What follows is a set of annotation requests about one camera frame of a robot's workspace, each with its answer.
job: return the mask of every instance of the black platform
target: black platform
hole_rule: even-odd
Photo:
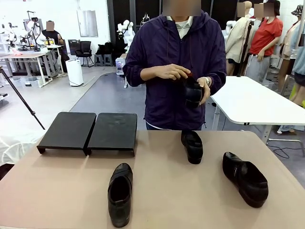
[[[136,114],[100,113],[88,144],[91,150],[131,151],[134,156]]]
[[[40,141],[37,149],[41,154],[45,149],[76,149],[88,155],[89,143],[95,113],[60,112]]]

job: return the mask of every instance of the gray stool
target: gray stool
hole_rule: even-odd
[[[113,66],[112,57],[110,54],[104,55],[104,66]]]
[[[100,66],[103,67],[103,56],[102,55],[94,55],[94,66]]]

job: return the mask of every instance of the black shoe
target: black shoe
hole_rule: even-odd
[[[268,197],[268,182],[251,162],[242,161],[238,156],[226,152],[223,171],[239,190],[245,202],[253,208],[260,208]]]
[[[188,77],[184,83],[185,105],[189,108],[197,108],[203,98],[203,89],[193,77]]]
[[[132,206],[132,169],[126,163],[116,167],[108,187],[108,210],[112,224],[126,226]]]
[[[181,142],[187,152],[187,159],[191,164],[199,164],[203,156],[203,145],[201,138],[195,131],[183,130]]]

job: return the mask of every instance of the office chair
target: office chair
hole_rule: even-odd
[[[83,42],[81,42],[81,49],[75,51],[77,59],[82,57],[82,62],[83,62],[82,66],[84,66],[84,64],[85,64],[85,58],[87,59],[88,68],[92,67],[92,66],[89,66],[88,57],[90,58],[91,62],[94,65],[94,62],[91,59],[92,50],[90,49],[90,46],[91,46],[91,42],[83,41]]]

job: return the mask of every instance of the hand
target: hand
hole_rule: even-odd
[[[160,77],[162,79],[177,80],[181,77],[187,79],[186,74],[191,73],[190,70],[173,63],[165,66],[155,66],[153,68],[155,76]]]
[[[206,102],[206,100],[210,97],[211,95],[211,89],[209,88],[209,85],[206,82],[206,79],[204,77],[201,77],[197,80],[199,85],[204,89],[204,95],[202,100],[200,101],[199,105],[202,105]]]
[[[261,51],[258,53],[258,55],[257,55],[257,60],[258,60],[258,62],[262,61],[263,58],[264,58],[264,56],[265,56],[265,51],[264,51],[264,50],[261,50]]]

